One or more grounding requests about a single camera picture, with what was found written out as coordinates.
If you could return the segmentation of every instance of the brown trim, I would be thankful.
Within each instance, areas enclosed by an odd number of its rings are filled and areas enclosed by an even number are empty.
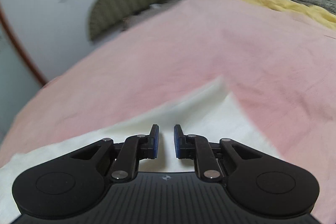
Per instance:
[[[5,30],[8,38],[11,40],[13,46],[15,47],[17,53],[21,56],[23,61],[26,63],[28,68],[31,70],[32,74],[36,77],[36,79],[41,83],[41,85],[45,85],[47,83],[46,79],[39,72],[38,68],[32,63],[30,57],[25,53],[24,49],[21,47],[21,43],[15,37],[14,32],[11,30],[9,23],[6,20],[2,7],[0,5],[0,23],[2,24],[3,29]]]

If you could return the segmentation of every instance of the pink bed sheet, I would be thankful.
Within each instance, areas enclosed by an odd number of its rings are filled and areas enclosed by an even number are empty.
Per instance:
[[[241,0],[184,0],[103,45],[17,116],[0,166],[110,126],[223,75],[283,157],[320,183],[314,215],[336,221],[336,32]]]

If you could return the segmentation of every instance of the yellow blanket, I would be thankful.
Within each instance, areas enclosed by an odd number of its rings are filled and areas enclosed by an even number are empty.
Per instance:
[[[260,5],[275,11],[294,11],[305,14],[318,23],[336,30],[336,15],[328,12],[326,9],[312,5],[306,6],[291,0],[244,0],[248,3]]]

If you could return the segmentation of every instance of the white wall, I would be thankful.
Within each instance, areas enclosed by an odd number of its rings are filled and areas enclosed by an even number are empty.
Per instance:
[[[40,88],[0,25],[0,143],[15,115]]]
[[[94,0],[0,0],[24,48],[48,80],[93,51],[87,37]]]

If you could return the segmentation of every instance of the white cloth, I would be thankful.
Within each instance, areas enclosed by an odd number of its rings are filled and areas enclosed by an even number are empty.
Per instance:
[[[141,160],[140,171],[194,170],[192,160],[179,160],[175,156],[175,124],[181,124],[185,134],[202,135],[210,142],[219,142],[223,137],[232,138],[280,158],[276,148],[239,109],[233,94],[228,94],[221,80],[216,80],[179,102],[164,104],[129,121],[41,147],[27,154],[14,155],[8,164],[0,168],[0,223],[10,223],[20,215],[11,188],[15,178],[24,170],[105,137],[110,137],[118,143],[124,142],[128,136],[148,134],[154,123],[160,127],[158,157],[155,160]]]

